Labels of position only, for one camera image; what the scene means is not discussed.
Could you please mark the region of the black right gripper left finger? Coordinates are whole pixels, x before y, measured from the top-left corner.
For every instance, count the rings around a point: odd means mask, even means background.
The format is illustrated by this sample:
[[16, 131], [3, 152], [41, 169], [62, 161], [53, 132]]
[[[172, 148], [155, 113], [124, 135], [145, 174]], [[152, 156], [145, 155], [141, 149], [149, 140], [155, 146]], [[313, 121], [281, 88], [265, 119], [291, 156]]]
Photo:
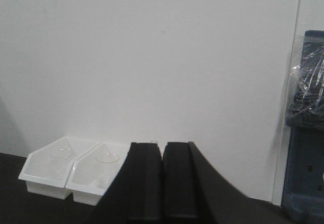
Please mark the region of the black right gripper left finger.
[[156, 143], [131, 143], [117, 176], [86, 223], [161, 223], [161, 154]]

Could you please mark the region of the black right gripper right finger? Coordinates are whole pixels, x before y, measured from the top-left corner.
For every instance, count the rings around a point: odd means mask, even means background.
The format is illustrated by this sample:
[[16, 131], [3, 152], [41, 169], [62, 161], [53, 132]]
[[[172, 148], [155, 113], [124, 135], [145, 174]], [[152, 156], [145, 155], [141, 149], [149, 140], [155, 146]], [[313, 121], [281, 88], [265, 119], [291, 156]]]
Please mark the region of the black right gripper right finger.
[[169, 142], [163, 167], [166, 223], [286, 223], [280, 208], [224, 179], [193, 142]]

